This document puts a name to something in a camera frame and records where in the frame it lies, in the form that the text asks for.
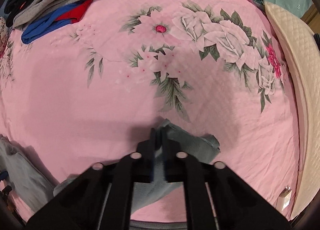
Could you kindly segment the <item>grey-blue pants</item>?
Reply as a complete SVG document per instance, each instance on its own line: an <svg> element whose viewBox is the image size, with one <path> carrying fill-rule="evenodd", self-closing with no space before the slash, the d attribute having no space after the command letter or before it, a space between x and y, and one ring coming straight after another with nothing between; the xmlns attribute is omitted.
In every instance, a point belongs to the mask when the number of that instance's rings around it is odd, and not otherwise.
<svg viewBox="0 0 320 230"><path fill-rule="evenodd" d="M183 183L187 229L214 227L206 164L182 151L167 131L152 129L148 140L117 163L93 164L25 225L1 208L1 229L129 229L134 185L154 181L157 148L162 149L165 180Z"/></svg>

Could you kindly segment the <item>white power adapter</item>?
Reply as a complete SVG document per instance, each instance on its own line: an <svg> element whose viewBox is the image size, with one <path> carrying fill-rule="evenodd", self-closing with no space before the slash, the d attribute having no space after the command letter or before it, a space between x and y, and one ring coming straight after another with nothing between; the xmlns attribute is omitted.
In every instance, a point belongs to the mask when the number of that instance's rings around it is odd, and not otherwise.
<svg viewBox="0 0 320 230"><path fill-rule="evenodd" d="M286 186L277 198L276 210L282 212L289 204L291 200L292 189L290 186Z"/></svg>

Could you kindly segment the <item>pink floral bed sheet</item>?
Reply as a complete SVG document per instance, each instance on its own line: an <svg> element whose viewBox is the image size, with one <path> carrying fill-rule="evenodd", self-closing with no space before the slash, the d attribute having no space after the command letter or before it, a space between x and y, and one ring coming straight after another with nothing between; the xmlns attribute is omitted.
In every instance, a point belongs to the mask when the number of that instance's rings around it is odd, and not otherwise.
<svg viewBox="0 0 320 230"><path fill-rule="evenodd" d="M296 188L298 117L285 57L251 0L94 0L1 59L1 134L56 182L132 152L165 119L210 134L274 205Z"/></svg>

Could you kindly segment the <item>red folded garment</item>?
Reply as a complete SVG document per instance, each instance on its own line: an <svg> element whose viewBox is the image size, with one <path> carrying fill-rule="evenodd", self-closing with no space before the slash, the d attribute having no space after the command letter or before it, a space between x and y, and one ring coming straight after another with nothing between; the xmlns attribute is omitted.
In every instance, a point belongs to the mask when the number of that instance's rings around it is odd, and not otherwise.
<svg viewBox="0 0 320 230"><path fill-rule="evenodd" d="M67 24L77 23L82 19L92 2L93 0L80 0L63 6L63 10L58 10L59 15L54 21L66 21Z"/></svg>

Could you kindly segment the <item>blue folded garment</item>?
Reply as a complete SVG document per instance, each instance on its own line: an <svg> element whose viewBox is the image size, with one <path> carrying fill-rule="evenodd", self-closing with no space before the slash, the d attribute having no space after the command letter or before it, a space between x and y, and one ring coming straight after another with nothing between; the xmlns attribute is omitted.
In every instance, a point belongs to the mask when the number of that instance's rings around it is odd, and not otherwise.
<svg viewBox="0 0 320 230"><path fill-rule="evenodd" d="M57 18L58 10L63 10L63 6L59 7L57 10L48 13L44 17L37 18L31 24L27 26L27 28L23 31L21 35L21 41L24 44L30 44L34 40L57 30L63 26L68 25L66 21L58 21L55 22L54 20Z"/></svg>

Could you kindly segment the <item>cream quilted pillow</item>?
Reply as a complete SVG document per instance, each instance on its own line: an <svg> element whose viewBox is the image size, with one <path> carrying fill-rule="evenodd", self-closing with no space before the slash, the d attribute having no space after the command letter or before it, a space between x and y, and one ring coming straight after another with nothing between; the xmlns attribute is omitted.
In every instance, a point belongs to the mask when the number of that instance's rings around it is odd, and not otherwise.
<svg viewBox="0 0 320 230"><path fill-rule="evenodd" d="M297 217L319 191L319 48L301 19L270 2L265 12L291 74L299 120L300 162L290 218Z"/></svg>

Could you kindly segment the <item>red floral pillow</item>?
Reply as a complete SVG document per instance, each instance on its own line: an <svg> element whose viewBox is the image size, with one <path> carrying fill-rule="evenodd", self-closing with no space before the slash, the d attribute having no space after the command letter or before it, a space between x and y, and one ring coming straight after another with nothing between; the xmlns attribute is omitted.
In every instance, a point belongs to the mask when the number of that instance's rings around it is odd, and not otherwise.
<svg viewBox="0 0 320 230"><path fill-rule="evenodd" d="M4 56L9 38L9 28L6 26L6 20L0 17L0 58Z"/></svg>

